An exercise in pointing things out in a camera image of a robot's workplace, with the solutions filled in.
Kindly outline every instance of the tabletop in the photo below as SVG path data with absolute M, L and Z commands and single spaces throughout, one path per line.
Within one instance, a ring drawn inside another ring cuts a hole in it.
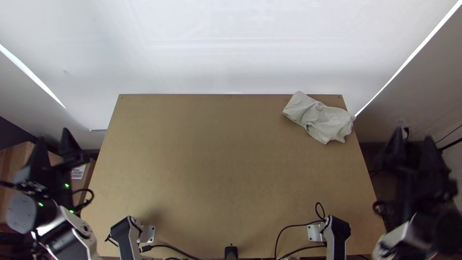
M 310 95 L 346 109 L 341 95 Z M 120 95 L 95 166 L 93 203 L 82 217 L 102 256 L 104 239 L 127 215 L 156 226 L 155 244 L 199 258 L 272 258 L 279 231 L 317 220 L 321 202 L 351 225 L 347 254 L 370 254 L 385 232 L 354 131 L 327 145 L 284 115 L 291 95 Z M 278 257 L 309 242 L 287 229 Z M 324 248 L 295 256 L 324 256 Z M 183 257 L 156 247 L 147 257 Z

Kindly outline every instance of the wire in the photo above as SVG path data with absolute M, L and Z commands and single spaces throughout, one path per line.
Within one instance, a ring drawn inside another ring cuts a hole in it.
M 379 174 L 379 173 L 381 173 L 381 171 L 378 171 L 378 172 L 376 172 L 376 173 L 372 174 L 371 176 L 369 176 L 369 178 L 371 178 L 371 179 L 372 179 L 372 178 L 374 178 L 374 177 L 375 177 L 377 174 Z
M 111 234 L 107 235 L 107 237 L 106 237 L 106 239 L 105 239 L 104 241 L 105 241 L 105 242 L 106 242 L 106 241 L 109 241 L 109 242 L 111 242 L 114 246 L 119 247 L 118 244 L 116 244 L 114 241 L 112 241 Z
M 95 193 L 91 189 L 78 189 L 78 190 L 74 191 L 72 194 L 75 194 L 75 193 L 78 193 L 78 192 L 83 192 L 83 191 L 89 192 L 91 194 L 91 198 L 87 199 L 84 203 L 75 206 L 74 207 L 75 211 L 79 211 L 79 210 L 85 208 L 86 206 L 90 205 L 90 203 L 95 198 Z
M 457 129 L 459 129 L 460 127 L 462 127 L 462 124 L 459 125 L 458 127 L 456 127 L 456 129 L 452 130 L 451 132 L 449 132 L 449 134 L 445 135 L 443 138 L 441 138 L 440 140 L 438 140 L 436 143 L 439 143 L 440 141 L 442 141 L 443 139 L 445 139 L 446 137 L 448 137 L 450 134 L 452 134 L 453 132 L 455 132 Z
M 0 186 L 5 187 L 5 188 L 11 188 L 11 189 L 16 188 L 16 185 L 14 185 L 14 183 L 5 182 L 5 181 L 0 181 Z
M 188 257 L 188 258 L 191 258 L 191 259 L 194 259 L 194 260 L 202 260 L 202 259 L 197 258 L 197 257 L 194 257 L 194 256 L 192 256 L 192 255 L 190 255 L 190 254 L 188 254 L 188 253 L 185 253 L 185 252 L 179 250 L 179 249 L 176 248 L 176 247 L 172 247 L 172 246 L 168 246 L 168 245 L 147 245 L 147 246 L 141 247 L 141 248 L 140 248 L 140 252 L 143 253 L 143 252 L 149 251 L 149 250 L 153 249 L 154 247 L 166 247 L 166 248 L 169 248 L 169 249 L 171 249 L 171 250 L 174 250 L 174 251 L 176 251 L 176 252 L 178 252 L 178 253 L 180 253 L 180 254 L 182 254 L 182 255 Z
M 278 258 L 278 260 L 281 260 L 281 259 L 284 259 L 284 258 L 286 258 L 286 257 L 289 257 L 290 255 L 293 255 L 293 254 L 295 254 L 295 253 L 297 253 L 297 252 L 299 252 L 299 251 L 302 251 L 302 250 L 312 249 L 312 248 L 318 248 L 318 247 L 326 247 L 326 246 L 302 247 L 302 248 L 299 248 L 299 249 L 297 249 L 297 250 L 294 250 L 294 251 L 292 251 L 292 252 L 290 252 L 290 253 L 285 254 L 283 257 Z
M 20 254 L 0 252 L 0 257 L 10 258 L 10 259 L 23 258 L 26 256 L 32 256 L 32 251 L 26 251 Z
M 363 258 L 363 259 L 365 259 L 365 260 L 369 260 L 369 258 L 367 258 L 367 257 L 365 257 L 365 256 L 362 256 L 362 255 L 357 255 L 357 256 L 359 256 L 359 257 L 361 257 L 361 258 Z
M 311 225 L 311 224 L 314 224 L 314 223 L 319 223 L 319 222 L 324 222 L 324 221 L 312 221 L 310 223 L 306 223 L 306 224 L 297 224 L 297 225 L 289 225 L 289 226 L 286 226 L 284 227 L 283 229 L 281 229 L 281 231 L 279 232 L 279 235 L 278 235 L 278 238 L 276 239 L 276 244 L 274 245 L 274 259 L 276 259 L 276 251 L 278 249 L 278 241 L 279 241 L 279 237 L 281 236 L 281 233 L 290 228 L 290 227 L 302 227 L 302 226 L 308 226 L 308 225 Z
M 321 209 L 322 209 L 322 217 L 321 215 L 318 213 L 318 205 L 321 206 Z M 316 211 L 316 215 L 318 215 L 318 218 L 321 219 L 322 221 L 325 221 L 325 218 L 326 218 L 326 212 L 324 212 L 324 207 L 322 206 L 322 204 L 320 202 L 316 202 L 316 205 L 314 206 L 314 209 Z

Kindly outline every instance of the light strip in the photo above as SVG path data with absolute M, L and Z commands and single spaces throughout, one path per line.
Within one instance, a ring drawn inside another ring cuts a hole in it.
M 92 133 L 99 133 L 99 132 L 106 132 L 107 129 L 90 129 L 90 132 Z
M 414 50 L 414 52 L 407 58 L 407 60 L 401 65 L 398 71 L 391 77 L 391 79 L 383 86 L 375 96 L 372 97 L 369 102 L 367 102 L 362 109 L 356 113 L 356 117 L 369 105 L 375 97 L 377 97 L 382 90 L 384 90 L 388 84 L 404 69 L 404 67 L 420 52 L 420 50 L 429 42 L 429 40 L 441 29 L 441 27 L 451 18 L 451 16 L 456 12 L 456 10 L 462 5 L 462 0 L 457 1 L 456 4 L 449 10 L 449 12 L 443 17 L 443 19 L 437 24 L 437 26 L 430 32 L 430 34 L 423 40 L 423 42 Z
M 29 76 L 39 87 L 41 87 L 50 97 L 52 97 L 56 102 L 66 108 L 61 101 L 56 97 L 56 95 L 43 83 L 22 61 L 20 61 L 16 56 L 13 55 L 9 50 L 3 47 L 0 44 L 0 52 L 2 52 L 10 61 L 12 61 L 18 68 L 20 68 L 26 75 Z

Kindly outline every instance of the barcode sticker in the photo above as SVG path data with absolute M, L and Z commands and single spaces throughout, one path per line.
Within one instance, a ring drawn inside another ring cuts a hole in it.
M 86 166 L 87 165 L 84 164 L 84 165 L 80 165 L 79 167 L 73 168 L 72 171 L 71 171 L 71 178 L 73 180 L 79 180 L 79 181 L 82 180 L 83 173 L 85 172 L 85 167 Z

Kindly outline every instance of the light gray cloth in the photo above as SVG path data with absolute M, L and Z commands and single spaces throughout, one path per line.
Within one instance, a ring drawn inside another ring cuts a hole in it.
M 330 140 L 344 143 L 355 120 L 355 116 L 347 111 L 326 106 L 301 91 L 292 96 L 282 113 L 323 144 Z

